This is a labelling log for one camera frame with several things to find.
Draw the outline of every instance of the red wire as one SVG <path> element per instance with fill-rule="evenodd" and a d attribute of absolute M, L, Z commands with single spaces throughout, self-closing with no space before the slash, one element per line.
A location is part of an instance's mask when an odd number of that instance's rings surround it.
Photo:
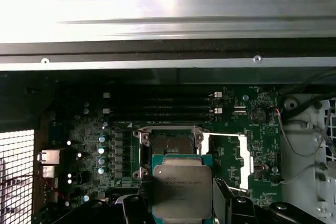
<path fill-rule="evenodd" d="M 49 181 L 48 181 L 46 178 L 43 178 L 43 177 L 41 177 L 41 176 L 39 176 L 39 175 L 36 175 L 36 174 L 21 175 L 21 176 L 13 177 L 13 178 L 10 178 L 10 179 L 6 179 L 6 180 L 4 180 L 4 181 L 2 181 L 2 182 L 0 183 L 0 186 L 2 186 L 3 184 L 5 184 L 5 183 L 7 183 L 7 182 L 9 182 L 9 181 L 12 181 L 12 180 L 15 180 L 15 179 L 18 179 L 18 178 L 23 178 L 23 177 L 38 177 L 38 178 L 40 178 L 40 179 L 43 179 L 44 182 L 46 183 L 46 185 L 49 186 L 50 189 L 51 189 L 52 191 L 56 192 L 56 194 L 57 194 L 59 197 L 61 197 L 62 199 L 66 199 L 65 196 L 64 196 L 63 194 L 61 194 L 61 193 L 59 192 L 59 190 L 57 190 L 57 188 L 55 188 L 53 185 L 51 185 L 51 184 L 49 183 Z"/>
<path fill-rule="evenodd" d="M 281 113 L 280 113 L 280 110 L 278 108 L 275 108 L 275 110 L 277 111 L 278 113 L 278 117 L 281 117 Z"/>

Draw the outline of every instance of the motherboard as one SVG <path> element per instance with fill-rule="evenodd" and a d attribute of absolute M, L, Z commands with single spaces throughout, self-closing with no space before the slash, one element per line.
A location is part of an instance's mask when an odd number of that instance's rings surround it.
<path fill-rule="evenodd" d="M 68 209 L 137 193 L 155 158 L 183 155 L 211 155 L 213 176 L 259 206 L 281 201 L 275 87 L 121 86 L 60 94 L 48 149 L 71 149 L 73 159 L 55 175 Z"/>

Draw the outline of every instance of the cable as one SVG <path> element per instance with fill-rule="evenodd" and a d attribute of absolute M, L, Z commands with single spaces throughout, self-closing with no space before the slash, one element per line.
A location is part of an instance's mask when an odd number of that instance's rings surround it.
<path fill-rule="evenodd" d="M 309 84 L 312 84 L 313 82 L 321 80 L 323 78 L 333 76 L 335 74 L 336 74 L 336 68 L 328 69 L 321 73 L 317 73 L 312 77 L 309 77 L 306 81 L 302 83 L 295 84 L 292 87 L 284 87 L 280 89 L 279 94 L 285 95 L 285 94 L 301 93 Z"/>
<path fill-rule="evenodd" d="M 66 199 L 65 196 L 63 194 L 61 194 L 56 187 L 54 187 L 53 185 L 51 185 L 46 178 L 43 178 L 43 177 L 41 177 L 39 175 L 36 175 L 36 174 L 27 174 L 27 175 L 21 175 L 21 176 L 13 177 L 13 178 L 10 178 L 10 179 L 6 179 L 6 180 L 4 180 L 4 181 L 2 181 L 0 183 L 0 186 L 4 185 L 4 184 L 6 184 L 6 183 L 8 183 L 8 182 L 10 182 L 12 180 L 16 180 L 18 178 L 24 178 L 24 177 L 37 177 L 37 178 L 42 179 L 46 183 L 46 185 L 50 187 L 50 189 L 52 191 L 56 192 L 57 195 L 60 196 L 62 199 Z"/>
<path fill-rule="evenodd" d="M 280 184 L 286 185 L 286 184 L 294 182 L 295 180 L 299 179 L 303 174 L 305 174 L 305 172 L 307 172 L 309 169 L 311 169 L 313 167 L 318 167 L 322 170 L 325 170 L 327 168 L 324 163 L 308 165 L 305 169 L 303 169 L 301 172 L 299 172 L 294 178 L 291 178 L 290 180 L 281 181 Z"/>
<path fill-rule="evenodd" d="M 293 118 L 294 116 L 297 116 L 297 115 L 301 114 L 303 111 L 305 111 L 307 108 L 314 105 L 315 103 L 317 103 L 319 101 L 331 99 L 331 98 L 334 98 L 334 97 L 336 97 L 336 92 L 318 95 L 318 96 L 314 97 L 313 99 L 311 99 L 307 102 L 304 102 L 303 104 L 296 107 L 295 109 L 292 109 L 290 111 L 284 111 L 282 113 L 282 119 L 283 120 L 288 120 L 290 118 Z"/>
<path fill-rule="evenodd" d="M 288 136 L 287 136 L 287 134 L 286 134 L 286 132 L 285 132 L 285 129 L 284 129 L 284 127 L 283 127 L 284 125 L 283 125 L 283 123 L 282 123 L 282 119 L 281 119 L 281 113 L 280 113 L 280 110 L 279 110 L 278 108 L 276 108 L 276 111 L 277 111 L 277 113 L 278 113 L 278 121 L 279 121 L 279 126 L 280 126 L 280 129 L 281 129 L 282 135 L 283 135 L 284 139 L 286 140 L 286 142 L 288 143 L 288 145 L 289 145 L 289 147 L 291 148 L 291 150 L 292 150 L 296 155 L 298 155 L 298 156 L 300 156 L 300 157 L 311 157 L 311 156 L 315 155 L 316 152 L 320 149 L 320 147 L 321 147 L 321 145 L 322 145 L 322 143 L 323 143 L 323 140 L 320 140 L 320 143 L 319 143 L 317 149 L 316 149 L 314 152 L 309 153 L 309 154 L 301 154 L 301 153 L 298 153 L 298 152 L 293 148 L 293 145 L 292 145 L 291 141 L 288 139 Z"/>

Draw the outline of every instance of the cpu socket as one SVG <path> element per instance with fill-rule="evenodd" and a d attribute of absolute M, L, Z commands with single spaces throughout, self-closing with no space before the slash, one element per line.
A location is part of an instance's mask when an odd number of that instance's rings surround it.
<path fill-rule="evenodd" d="M 208 139 L 203 133 L 209 130 L 196 125 L 146 126 L 133 132 L 139 138 L 140 170 L 133 173 L 134 178 L 149 174 L 151 155 L 204 155 L 208 152 Z"/>

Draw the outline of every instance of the ventilation grille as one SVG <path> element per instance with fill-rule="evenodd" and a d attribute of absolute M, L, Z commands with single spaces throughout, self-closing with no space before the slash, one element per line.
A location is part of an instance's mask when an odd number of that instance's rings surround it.
<path fill-rule="evenodd" d="M 30 223 L 34 130 L 0 133 L 0 224 Z"/>
<path fill-rule="evenodd" d="M 329 107 L 335 108 L 335 100 L 329 100 Z M 327 122 L 328 110 L 324 111 L 324 124 Z M 330 136 L 333 143 L 336 144 L 336 117 L 335 112 L 332 110 L 330 117 L 330 124 L 328 125 L 327 135 Z M 327 161 L 336 161 L 336 157 L 332 155 L 329 147 L 326 145 L 325 154 L 327 157 Z"/>

